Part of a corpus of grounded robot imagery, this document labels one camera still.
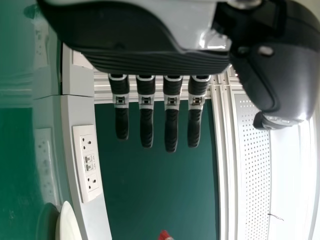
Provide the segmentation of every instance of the dark green panel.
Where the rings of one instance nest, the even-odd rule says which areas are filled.
[[[181,102],[175,153],[165,151],[163,102],[155,102],[151,149],[140,143],[138,103],[130,103],[127,141],[116,138],[113,104],[97,104],[95,117],[113,240],[156,240],[161,230],[177,240],[219,239],[218,172],[210,101],[203,111],[199,146],[193,149],[187,145],[188,102]]]
[[[0,0],[0,240],[54,240],[58,209],[71,201],[59,54],[36,0]],[[50,153],[35,145],[42,129]]]

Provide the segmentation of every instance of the black rubber fingertip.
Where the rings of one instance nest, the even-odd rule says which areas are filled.
[[[152,109],[140,109],[140,139],[144,148],[152,147],[154,141],[154,123]]]
[[[129,137],[129,109],[115,108],[115,133],[119,140]]]
[[[191,109],[188,113],[188,146],[189,148],[196,148],[200,141],[200,127],[201,127],[202,110]]]
[[[168,153],[174,153],[178,143],[178,115],[179,110],[165,111],[164,144]]]

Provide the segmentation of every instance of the black textured grip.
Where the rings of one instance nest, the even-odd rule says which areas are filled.
[[[179,110],[167,109],[165,111],[164,144],[168,153],[174,153],[177,149],[178,116]]]
[[[188,146],[196,148],[200,140],[202,110],[191,109],[188,114]]]
[[[180,81],[168,81],[163,78],[163,93],[166,95],[179,95],[181,92],[182,79]]]
[[[129,137],[129,109],[115,108],[115,133],[118,139],[127,140]]]
[[[136,79],[136,86],[138,94],[141,95],[152,95],[156,92],[156,78],[154,77],[149,81],[141,81]]]
[[[188,84],[188,92],[192,95],[206,94],[209,81],[196,81],[191,76]]]
[[[130,91],[129,78],[126,76],[124,80],[109,79],[111,92],[113,94],[128,94]]]
[[[152,109],[140,109],[140,139],[146,149],[151,148],[154,141],[153,115]]]

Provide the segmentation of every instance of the electrical outlet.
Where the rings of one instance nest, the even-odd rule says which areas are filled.
[[[81,138],[81,150],[83,152],[89,152],[89,151],[93,151],[94,149],[94,144],[93,142],[95,141],[94,140],[94,136],[92,134],[89,134],[89,135],[82,135],[80,136]]]
[[[46,203],[58,205],[59,190],[55,176],[51,128],[35,129],[34,149],[42,199]]]
[[[99,187],[97,174],[95,173],[88,176],[86,181],[86,187],[88,192],[91,192]]]
[[[83,203],[87,203],[103,192],[96,127],[94,125],[73,126],[75,165]]]

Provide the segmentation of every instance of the perforated metal panel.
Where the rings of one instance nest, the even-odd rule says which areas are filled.
[[[246,240],[267,240],[270,210],[269,132],[253,127],[258,109],[246,94],[235,94],[238,125],[242,202]]]

